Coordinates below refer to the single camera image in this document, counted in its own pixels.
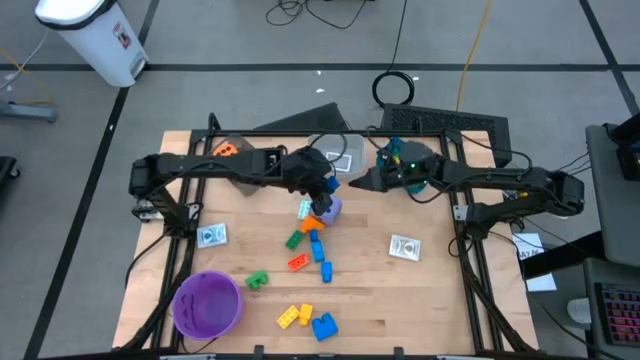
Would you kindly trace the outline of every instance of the black keyboard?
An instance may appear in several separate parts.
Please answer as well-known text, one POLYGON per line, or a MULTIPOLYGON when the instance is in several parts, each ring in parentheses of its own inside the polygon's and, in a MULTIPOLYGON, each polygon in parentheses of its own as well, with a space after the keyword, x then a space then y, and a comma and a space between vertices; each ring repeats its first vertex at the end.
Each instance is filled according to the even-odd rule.
POLYGON ((595 286, 607 343, 640 347, 640 285, 595 286))

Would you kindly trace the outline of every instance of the white bin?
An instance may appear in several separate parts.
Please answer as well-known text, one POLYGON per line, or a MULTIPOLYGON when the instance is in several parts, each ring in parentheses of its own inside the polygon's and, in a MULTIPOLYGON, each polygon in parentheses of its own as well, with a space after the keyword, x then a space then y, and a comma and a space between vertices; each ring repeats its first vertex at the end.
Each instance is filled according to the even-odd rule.
POLYGON ((40 0, 36 18, 113 86, 133 85, 149 61, 116 0, 40 0))

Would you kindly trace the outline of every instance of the wooden tabletop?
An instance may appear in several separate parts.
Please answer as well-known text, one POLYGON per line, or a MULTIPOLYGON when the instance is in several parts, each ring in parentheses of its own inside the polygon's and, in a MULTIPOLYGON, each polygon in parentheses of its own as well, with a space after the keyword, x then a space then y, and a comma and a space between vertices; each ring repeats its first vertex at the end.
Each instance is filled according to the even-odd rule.
MULTIPOLYGON (((485 132, 465 134, 489 144, 485 132)), ((161 151, 186 154, 189 136, 188 131, 166 132, 161 151)), ((297 137, 246 139, 257 148, 284 144, 290 150, 307 142, 297 137)), ((413 140, 435 151, 440 149, 435 138, 413 140)), ((375 149, 365 143, 367 167, 374 166, 375 149)), ((469 141, 465 141, 464 149, 470 165, 494 166, 490 150, 469 141)), ((452 146, 450 152, 455 154, 452 146)), ((180 183, 174 181, 168 186, 176 198, 180 183)), ((287 261, 294 256, 311 254, 308 240, 295 252, 284 246, 299 228, 297 211, 303 196, 268 187, 244 197, 227 180, 207 181, 200 225, 225 223, 229 243, 197 249, 192 272, 219 270, 229 274, 241 287, 245 308, 237 326, 204 351, 250 353, 261 344, 267 353, 390 354, 393 347, 401 346, 407 354, 473 354, 460 263, 447 252, 447 244, 454 237, 448 197, 421 205, 400 189, 375 193, 351 188, 346 181, 336 194, 343 200, 342 213, 334 226, 320 234, 334 271, 333 282, 324 284, 319 264, 312 262, 296 273, 287 268, 287 261), (389 256, 392 234, 421 240, 420 261, 389 256), (259 291, 249 290, 244 280, 262 269, 269 274, 269 284, 259 291), (311 326, 295 322, 286 330, 280 329, 276 319, 289 306, 300 308, 302 303, 314 306, 314 318, 331 313, 339 334, 318 342, 311 326)), ((435 190, 429 188, 418 197, 433 194, 435 190)), ((476 202, 487 204, 502 201, 497 190, 474 190, 474 196, 476 202)), ((505 224, 496 225, 493 231, 511 237, 505 224)), ((161 222, 143 224, 136 253, 161 232, 161 222)), ((169 241, 163 242, 132 271, 114 346, 127 342, 157 303, 168 247, 169 241)), ((513 244, 490 235, 484 247, 496 304, 523 339, 537 347, 513 244)), ((479 300, 477 303, 484 345, 491 348, 486 312, 479 300)), ((169 344, 171 327, 168 311, 164 345, 169 344)), ((195 351, 204 343, 185 338, 185 345, 195 351)))

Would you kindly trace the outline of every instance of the purple bowl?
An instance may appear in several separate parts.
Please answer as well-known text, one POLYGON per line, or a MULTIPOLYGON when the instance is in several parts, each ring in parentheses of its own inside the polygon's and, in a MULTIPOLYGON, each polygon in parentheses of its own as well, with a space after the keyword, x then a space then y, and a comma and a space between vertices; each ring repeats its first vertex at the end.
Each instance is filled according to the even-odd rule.
POLYGON ((171 307, 173 323, 182 335, 207 341, 236 325, 242 315, 242 293, 228 275, 203 271, 180 285, 171 307))

